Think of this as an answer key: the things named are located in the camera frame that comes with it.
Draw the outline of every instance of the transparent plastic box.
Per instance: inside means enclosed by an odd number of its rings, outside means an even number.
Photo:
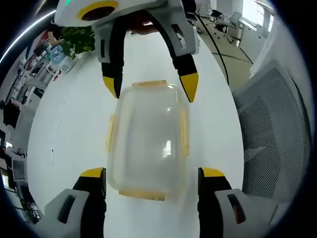
[[[179,88],[151,81],[124,89],[107,149],[107,181],[120,194],[151,200],[177,195],[189,154],[187,104]]]

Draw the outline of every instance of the potted plant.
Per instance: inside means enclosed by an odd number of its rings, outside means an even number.
[[[66,56],[90,52],[95,49],[95,37],[91,26],[87,27],[64,27],[61,30],[62,38],[65,40],[60,46]]]

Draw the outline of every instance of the white robot part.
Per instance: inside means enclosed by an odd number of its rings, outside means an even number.
[[[145,8],[157,7],[167,0],[60,0],[55,13],[59,26],[90,26]]]

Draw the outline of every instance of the white table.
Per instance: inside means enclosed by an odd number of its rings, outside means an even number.
[[[124,50],[122,89],[160,79],[181,87],[158,33],[127,37]],[[189,105],[186,190],[178,201],[158,202],[121,196],[107,184],[105,237],[199,237],[198,167],[217,168],[233,188],[242,188],[243,143],[230,89],[203,41],[194,60],[200,79]],[[29,188],[42,211],[83,171],[107,166],[107,127],[115,106],[94,54],[49,84],[33,121],[27,162]]]

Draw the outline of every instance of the robotic arm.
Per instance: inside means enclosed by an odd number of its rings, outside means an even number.
[[[187,2],[183,6],[180,0],[61,0],[55,22],[61,26],[92,26],[104,83],[112,95],[119,98],[129,19],[137,14],[146,15],[163,36],[187,98],[193,102],[198,85],[191,55],[196,52],[195,33],[186,20],[184,8],[195,12],[196,5],[194,1]],[[177,33],[184,37],[186,45],[180,43]]]
[[[42,238],[103,238],[106,169],[83,172],[73,189],[65,189],[45,206],[33,229]]]

